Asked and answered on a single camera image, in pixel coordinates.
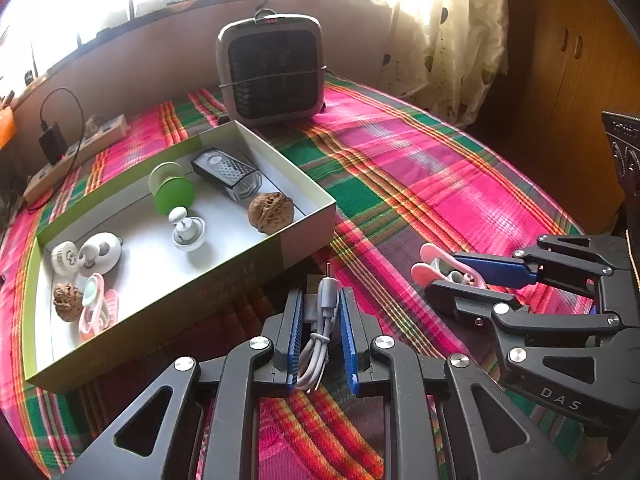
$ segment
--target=bed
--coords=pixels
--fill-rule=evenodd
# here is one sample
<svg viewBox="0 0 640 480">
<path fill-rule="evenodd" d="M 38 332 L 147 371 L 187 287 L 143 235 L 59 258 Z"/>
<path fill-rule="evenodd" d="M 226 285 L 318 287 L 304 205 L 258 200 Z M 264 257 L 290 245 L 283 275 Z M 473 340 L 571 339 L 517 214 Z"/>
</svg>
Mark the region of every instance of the bed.
<svg viewBox="0 0 640 480">
<path fill-rule="evenodd" d="M 336 199 L 330 247 L 161 348 L 64 396 L 22 379 L 21 301 L 34 234 L 124 169 L 215 126 L 223 105 L 202 89 L 130 117 L 125 139 L 73 171 L 41 211 L 18 215 L 0 254 L 0 273 L 6 277 L 0 289 L 0 409 L 47 475 L 64 471 L 178 356 L 213 358 L 258 335 L 263 320 L 283 308 L 289 284 L 327 261 L 385 333 L 430 356 L 464 352 L 497 377 L 488 338 L 441 319 L 413 284 L 409 270 L 421 244 L 511 254 L 539 234 L 578 234 L 578 227 L 507 162 L 423 110 L 336 76 L 327 76 L 324 97 L 326 110 L 313 120 L 261 128 L 260 133 Z M 585 298 L 543 285 L 516 295 L 541 314 L 590 309 Z M 315 393 L 262 401 L 263 480 L 383 477 L 382 401 L 352 397 L 343 377 L 342 364 L 332 360 Z M 511 397 L 571 458 L 579 425 Z M 442 465 L 442 442 L 436 442 Z"/>
</svg>

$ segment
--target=walnut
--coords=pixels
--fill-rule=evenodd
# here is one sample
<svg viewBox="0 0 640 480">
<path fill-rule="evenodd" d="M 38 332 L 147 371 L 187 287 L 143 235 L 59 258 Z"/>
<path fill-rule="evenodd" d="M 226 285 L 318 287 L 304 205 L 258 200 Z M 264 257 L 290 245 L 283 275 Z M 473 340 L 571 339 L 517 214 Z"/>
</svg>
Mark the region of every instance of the walnut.
<svg viewBox="0 0 640 480">
<path fill-rule="evenodd" d="M 62 321 L 77 321 L 82 314 L 82 292 L 71 283 L 59 283 L 53 288 L 53 305 Z"/>
<path fill-rule="evenodd" d="M 284 193 L 262 193 L 249 204 L 249 223 L 272 235 L 293 222 L 293 200 Z"/>
</svg>

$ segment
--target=gray heater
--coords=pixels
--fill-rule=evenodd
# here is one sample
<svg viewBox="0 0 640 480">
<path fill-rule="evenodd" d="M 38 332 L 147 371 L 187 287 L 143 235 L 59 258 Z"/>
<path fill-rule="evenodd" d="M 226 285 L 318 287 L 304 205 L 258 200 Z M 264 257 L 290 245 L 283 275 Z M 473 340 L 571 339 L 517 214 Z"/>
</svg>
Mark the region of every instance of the gray heater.
<svg viewBox="0 0 640 480">
<path fill-rule="evenodd" d="M 322 108 L 326 67 L 315 18 L 263 9 L 229 23 L 216 62 L 229 118 L 245 126 L 305 119 Z"/>
</svg>

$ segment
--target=pink pacifier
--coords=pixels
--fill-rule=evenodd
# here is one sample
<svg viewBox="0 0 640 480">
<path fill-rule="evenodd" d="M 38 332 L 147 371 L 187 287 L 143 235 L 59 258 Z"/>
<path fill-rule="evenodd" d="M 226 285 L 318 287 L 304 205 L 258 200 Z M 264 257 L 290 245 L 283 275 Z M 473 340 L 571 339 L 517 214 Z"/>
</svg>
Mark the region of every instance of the pink pacifier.
<svg viewBox="0 0 640 480">
<path fill-rule="evenodd" d="M 86 280 L 82 307 L 78 323 L 82 341 L 89 341 L 118 320 L 118 294 L 113 289 L 104 291 L 104 278 L 97 272 Z"/>
<path fill-rule="evenodd" d="M 451 254 L 433 244 L 424 244 L 420 248 L 421 263 L 411 268 L 411 277 L 417 285 L 429 286 L 436 280 L 473 285 L 486 288 L 480 273 L 457 261 Z"/>
</svg>

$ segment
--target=white ceramic piece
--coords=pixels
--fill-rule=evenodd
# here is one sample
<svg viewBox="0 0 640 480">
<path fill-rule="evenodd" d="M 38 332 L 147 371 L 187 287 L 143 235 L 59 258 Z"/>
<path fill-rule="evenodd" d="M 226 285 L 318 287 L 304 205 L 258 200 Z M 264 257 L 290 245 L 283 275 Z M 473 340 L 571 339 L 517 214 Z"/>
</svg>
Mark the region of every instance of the white ceramic piece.
<svg viewBox="0 0 640 480">
<path fill-rule="evenodd" d="M 181 251 L 194 251 L 204 242 L 205 221 L 197 216 L 187 216 L 183 207 L 175 207 L 169 213 L 169 222 L 175 224 L 172 240 Z"/>
<path fill-rule="evenodd" d="M 79 272 L 90 276 L 106 274 L 116 266 L 122 254 L 122 242 L 112 233 L 98 233 L 89 238 L 79 251 Z"/>
<path fill-rule="evenodd" d="M 51 251 L 51 266 L 60 276 L 73 276 L 78 272 L 78 248 L 73 242 L 62 242 Z"/>
</svg>

